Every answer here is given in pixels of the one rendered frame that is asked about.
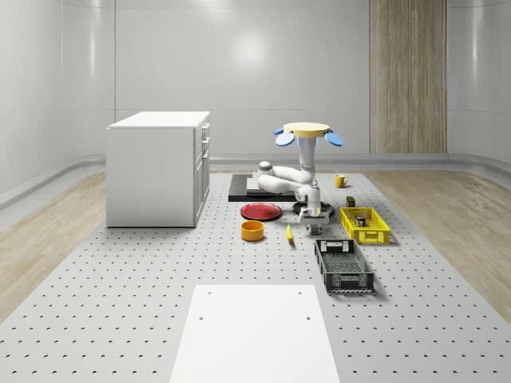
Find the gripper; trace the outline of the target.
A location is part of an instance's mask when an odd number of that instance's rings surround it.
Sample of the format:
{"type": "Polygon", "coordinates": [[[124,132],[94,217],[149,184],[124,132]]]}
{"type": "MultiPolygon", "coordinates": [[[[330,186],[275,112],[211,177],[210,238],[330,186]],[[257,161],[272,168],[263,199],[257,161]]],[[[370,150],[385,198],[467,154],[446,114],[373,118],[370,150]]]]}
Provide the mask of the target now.
{"type": "Polygon", "coordinates": [[[320,212],[319,215],[313,216],[308,207],[303,207],[299,213],[299,222],[306,226],[307,231],[310,233],[311,224],[326,225],[330,222],[330,216],[326,212],[320,212]]]}

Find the black plate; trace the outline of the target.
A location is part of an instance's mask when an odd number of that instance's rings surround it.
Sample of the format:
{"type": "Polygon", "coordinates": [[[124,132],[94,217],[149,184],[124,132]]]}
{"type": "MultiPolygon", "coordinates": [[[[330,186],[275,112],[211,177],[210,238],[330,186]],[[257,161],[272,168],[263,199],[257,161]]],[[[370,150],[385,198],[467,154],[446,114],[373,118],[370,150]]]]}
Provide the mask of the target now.
{"type": "MultiPolygon", "coordinates": [[[[303,207],[307,207],[307,203],[295,202],[293,204],[293,211],[295,214],[299,214],[303,207]]],[[[321,212],[326,212],[329,216],[334,214],[334,208],[329,203],[321,203],[321,212]]]]}

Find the red plate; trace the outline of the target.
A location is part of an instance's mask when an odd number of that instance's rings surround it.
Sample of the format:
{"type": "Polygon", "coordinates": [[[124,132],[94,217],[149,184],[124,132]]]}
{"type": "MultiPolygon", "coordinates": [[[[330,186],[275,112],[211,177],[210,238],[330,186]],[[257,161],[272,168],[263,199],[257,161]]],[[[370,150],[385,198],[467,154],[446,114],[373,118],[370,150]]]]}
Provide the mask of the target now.
{"type": "Polygon", "coordinates": [[[240,214],[248,220],[270,221],[278,219],[283,213],[273,203],[249,203],[241,207],[240,214]]]}

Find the yellow basket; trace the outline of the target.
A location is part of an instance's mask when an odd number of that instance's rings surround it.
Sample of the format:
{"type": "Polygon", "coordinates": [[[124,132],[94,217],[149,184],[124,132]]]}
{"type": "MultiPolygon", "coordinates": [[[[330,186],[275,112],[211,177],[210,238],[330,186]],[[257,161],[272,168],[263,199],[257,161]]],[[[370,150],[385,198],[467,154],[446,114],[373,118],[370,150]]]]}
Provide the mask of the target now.
{"type": "Polygon", "coordinates": [[[390,242],[390,228],[372,207],[341,207],[340,221],[348,236],[358,243],[390,242]],[[366,218],[363,227],[357,224],[357,216],[366,218]]]}

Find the yellow bowl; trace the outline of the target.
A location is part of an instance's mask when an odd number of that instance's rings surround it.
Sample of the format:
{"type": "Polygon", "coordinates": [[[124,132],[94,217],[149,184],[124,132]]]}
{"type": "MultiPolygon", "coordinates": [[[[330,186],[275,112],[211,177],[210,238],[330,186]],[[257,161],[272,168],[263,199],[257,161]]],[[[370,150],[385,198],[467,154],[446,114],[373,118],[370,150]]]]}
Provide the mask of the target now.
{"type": "Polygon", "coordinates": [[[260,221],[245,221],[241,224],[241,238],[250,242],[259,241],[264,237],[263,229],[264,225],[260,221]]]}

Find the dark grey basket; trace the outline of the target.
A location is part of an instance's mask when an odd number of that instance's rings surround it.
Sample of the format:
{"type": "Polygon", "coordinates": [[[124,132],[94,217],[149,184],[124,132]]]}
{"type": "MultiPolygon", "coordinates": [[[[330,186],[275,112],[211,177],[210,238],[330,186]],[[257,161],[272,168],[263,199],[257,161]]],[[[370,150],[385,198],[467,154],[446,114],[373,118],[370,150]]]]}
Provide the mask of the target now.
{"type": "Polygon", "coordinates": [[[353,239],[316,239],[315,255],[327,290],[374,289],[374,271],[353,239]]]}

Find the black stove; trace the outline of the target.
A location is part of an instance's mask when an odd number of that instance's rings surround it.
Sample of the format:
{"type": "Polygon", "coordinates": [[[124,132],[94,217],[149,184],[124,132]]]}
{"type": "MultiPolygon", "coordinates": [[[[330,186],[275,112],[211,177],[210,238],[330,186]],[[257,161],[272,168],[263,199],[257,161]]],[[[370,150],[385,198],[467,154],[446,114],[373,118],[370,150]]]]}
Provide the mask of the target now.
{"type": "Polygon", "coordinates": [[[266,191],[261,193],[249,193],[247,191],[246,179],[251,178],[249,174],[232,174],[232,181],[228,193],[229,202],[292,202],[296,201],[293,191],[286,191],[281,194],[272,194],[266,191]]]}

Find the white board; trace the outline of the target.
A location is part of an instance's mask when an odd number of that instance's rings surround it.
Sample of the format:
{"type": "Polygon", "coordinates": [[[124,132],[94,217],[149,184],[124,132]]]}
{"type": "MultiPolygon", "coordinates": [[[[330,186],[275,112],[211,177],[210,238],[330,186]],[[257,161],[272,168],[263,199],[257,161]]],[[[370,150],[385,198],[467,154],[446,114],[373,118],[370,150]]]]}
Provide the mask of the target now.
{"type": "Polygon", "coordinates": [[[339,383],[312,285],[198,285],[170,383],[339,383]]]}

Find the white cabinet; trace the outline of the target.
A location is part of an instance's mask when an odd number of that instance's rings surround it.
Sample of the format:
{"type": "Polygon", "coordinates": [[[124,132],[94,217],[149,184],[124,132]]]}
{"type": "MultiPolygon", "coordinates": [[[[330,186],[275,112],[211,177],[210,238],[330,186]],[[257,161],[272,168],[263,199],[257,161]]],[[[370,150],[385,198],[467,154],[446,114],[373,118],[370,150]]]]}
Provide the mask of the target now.
{"type": "Polygon", "coordinates": [[[107,226],[197,225],[209,188],[209,117],[140,112],[107,128],[107,226]]]}

